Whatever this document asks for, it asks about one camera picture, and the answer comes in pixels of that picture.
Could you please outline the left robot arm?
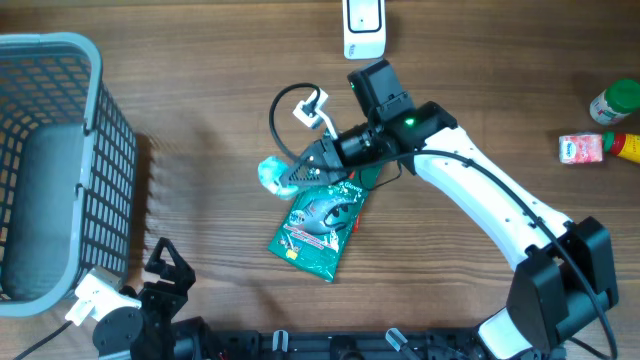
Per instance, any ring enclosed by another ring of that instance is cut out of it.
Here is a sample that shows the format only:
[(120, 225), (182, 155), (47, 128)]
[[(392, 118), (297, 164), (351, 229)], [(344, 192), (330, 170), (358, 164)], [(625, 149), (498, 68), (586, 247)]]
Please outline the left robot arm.
[(160, 277), (139, 292), (121, 291), (141, 302), (117, 308), (96, 325), (92, 341), (100, 359), (226, 359), (224, 346), (200, 317), (174, 323), (196, 276), (173, 243), (160, 238), (144, 270)]

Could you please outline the green cap sauce bottle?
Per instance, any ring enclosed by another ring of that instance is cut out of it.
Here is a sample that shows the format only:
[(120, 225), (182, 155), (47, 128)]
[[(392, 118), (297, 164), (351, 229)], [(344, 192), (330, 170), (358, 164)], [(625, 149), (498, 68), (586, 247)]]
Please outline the green cap sauce bottle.
[(640, 163), (639, 135), (605, 132), (602, 134), (602, 141), (604, 152), (634, 163)]

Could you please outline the red stick sachet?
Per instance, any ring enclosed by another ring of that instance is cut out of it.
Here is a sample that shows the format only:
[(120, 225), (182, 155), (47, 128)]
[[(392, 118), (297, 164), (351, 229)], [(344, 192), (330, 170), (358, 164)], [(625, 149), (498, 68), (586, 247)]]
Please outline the red stick sachet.
[(357, 217), (355, 218), (355, 221), (352, 227), (352, 232), (357, 233), (359, 231), (359, 228), (360, 228), (360, 214), (358, 214)]

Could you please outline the light green tissue packet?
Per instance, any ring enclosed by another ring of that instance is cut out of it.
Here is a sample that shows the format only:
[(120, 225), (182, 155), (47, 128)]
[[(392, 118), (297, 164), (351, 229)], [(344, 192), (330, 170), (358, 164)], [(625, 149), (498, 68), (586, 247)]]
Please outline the light green tissue packet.
[(296, 185), (283, 185), (281, 176), (289, 169), (289, 165), (276, 156), (269, 156), (259, 163), (257, 172), (261, 185), (282, 200), (290, 200), (299, 192)]

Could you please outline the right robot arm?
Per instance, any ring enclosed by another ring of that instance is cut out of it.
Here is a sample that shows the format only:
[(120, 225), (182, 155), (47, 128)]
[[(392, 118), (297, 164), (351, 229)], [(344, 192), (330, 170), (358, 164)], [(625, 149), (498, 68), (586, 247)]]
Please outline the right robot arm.
[(574, 222), (497, 167), (435, 102), (416, 105), (392, 65), (379, 59), (350, 73), (365, 122), (332, 132), (292, 156), (286, 187), (331, 185), (396, 162), (440, 189), (496, 244), (514, 276), (505, 306), (476, 328), (472, 358), (550, 355), (592, 322), (615, 343), (607, 312), (619, 300), (609, 231)]

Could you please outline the green 3M gloves package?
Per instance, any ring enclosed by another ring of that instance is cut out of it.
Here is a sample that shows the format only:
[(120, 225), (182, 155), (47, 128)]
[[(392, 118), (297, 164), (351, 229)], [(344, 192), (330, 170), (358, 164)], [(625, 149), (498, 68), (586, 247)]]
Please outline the green 3M gloves package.
[(298, 195), (268, 250), (292, 266), (332, 282), (355, 218), (380, 171), (374, 167), (354, 172), (339, 183)]

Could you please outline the green lid white jar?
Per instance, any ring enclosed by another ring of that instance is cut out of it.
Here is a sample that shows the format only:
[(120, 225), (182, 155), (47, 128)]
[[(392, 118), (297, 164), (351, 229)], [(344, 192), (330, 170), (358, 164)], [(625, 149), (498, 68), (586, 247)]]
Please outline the green lid white jar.
[(621, 79), (601, 92), (590, 104), (589, 114), (601, 125), (615, 125), (639, 110), (639, 83)]

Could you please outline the red square snack packet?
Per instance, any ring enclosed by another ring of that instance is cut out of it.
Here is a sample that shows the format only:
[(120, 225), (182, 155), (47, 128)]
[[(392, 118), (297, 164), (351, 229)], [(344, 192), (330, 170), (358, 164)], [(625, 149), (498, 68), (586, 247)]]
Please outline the red square snack packet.
[(562, 164), (588, 164), (602, 162), (602, 135), (595, 133), (579, 133), (560, 136), (559, 160)]

